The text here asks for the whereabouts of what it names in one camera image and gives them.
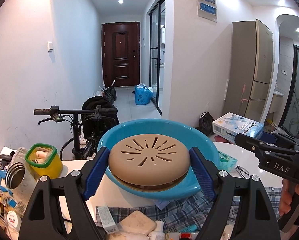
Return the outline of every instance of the blue basin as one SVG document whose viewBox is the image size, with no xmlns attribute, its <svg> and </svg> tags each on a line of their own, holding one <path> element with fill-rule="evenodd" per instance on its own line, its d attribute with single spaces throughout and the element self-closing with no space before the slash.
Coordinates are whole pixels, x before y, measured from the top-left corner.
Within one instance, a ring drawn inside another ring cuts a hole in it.
<svg viewBox="0 0 299 240">
<path fill-rule="evenodd" d="M 124 138 L 147 133 L 173 137 L 182 142 L 188 149 L 198 147 L 207 160 L 212 161 L 219 167 L 220 159 L 218 151 L 206 135 L 182 123 L 162 119 L 139 119 L 119 124 L 104 134 L 99 142 L 98 150 L 102 146 L 112 149 L 116 143 Z M 192 168 L 190 168 L 182 182 L 173 188 L 159 192 L 142 192 L 122 185 L 114 178 L 108 167 L 105 174 L 120 188 L 134 195 L 149 199 L 175 200 L 194 195 L 201 190 Z"/>
</svg>

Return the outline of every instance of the blue bag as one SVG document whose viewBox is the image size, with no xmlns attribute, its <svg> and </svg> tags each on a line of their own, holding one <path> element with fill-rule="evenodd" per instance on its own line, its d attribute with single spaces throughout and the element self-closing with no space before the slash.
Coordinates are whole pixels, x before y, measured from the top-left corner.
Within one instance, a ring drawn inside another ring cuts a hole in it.
<svg viewBox="0 0 299 240">
<path fill-rule="evenodd" d="M 153 96 L 153 89 L 145 84 L 139 84 L 135 87 L 135 104 L 147 105 Z"/>
</svg>

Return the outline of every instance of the yellow container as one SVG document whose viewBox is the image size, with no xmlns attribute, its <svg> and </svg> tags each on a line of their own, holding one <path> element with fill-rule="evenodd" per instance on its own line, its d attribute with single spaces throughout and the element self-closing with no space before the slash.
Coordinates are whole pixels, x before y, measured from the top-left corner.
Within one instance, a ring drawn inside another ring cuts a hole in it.
<svg viewBox="0 0 299 240">
<path fill-rule="evenodd" d="M 45 163 L 40 164 L 34 162 L 34 160 L 37 159 L 37 151 L 45 151 L 49 153 Z M 36 171 L 38 175 L 47 175 L 51 179 L 58 178 L 63 169 L 63 164 L 57 154 L 57 149 L 48 144 L 34 144 L 25 155 L 25 160 L 32 166 L 33 170 Z"/>
</svg>

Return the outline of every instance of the slotted lid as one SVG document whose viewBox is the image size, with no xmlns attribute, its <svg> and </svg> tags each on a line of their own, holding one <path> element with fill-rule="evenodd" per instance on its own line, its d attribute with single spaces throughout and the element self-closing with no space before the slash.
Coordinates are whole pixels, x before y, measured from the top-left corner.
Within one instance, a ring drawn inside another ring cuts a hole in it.
<svg viewBox="0 0 299 240">
<path fill-rule="evenodd" d="M 115 144 L 109 159 L 112 174 L 129 187 L 165 190 L 182 181 L 190 155 L 180 141 L 160 134 L 141 134 Z"/>
</svg>

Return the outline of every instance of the brown door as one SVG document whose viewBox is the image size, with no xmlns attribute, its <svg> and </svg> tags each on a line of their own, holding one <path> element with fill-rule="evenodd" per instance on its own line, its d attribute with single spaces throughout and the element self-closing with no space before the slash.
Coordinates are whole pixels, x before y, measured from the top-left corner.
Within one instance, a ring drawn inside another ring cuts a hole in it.
<svg viewBox="0 0 299 240">
<path fill-rule="evenodd" d="M 106 87 L 139 84 L 139 22 L 102 24 L 103 78 Z"/>
</svg>

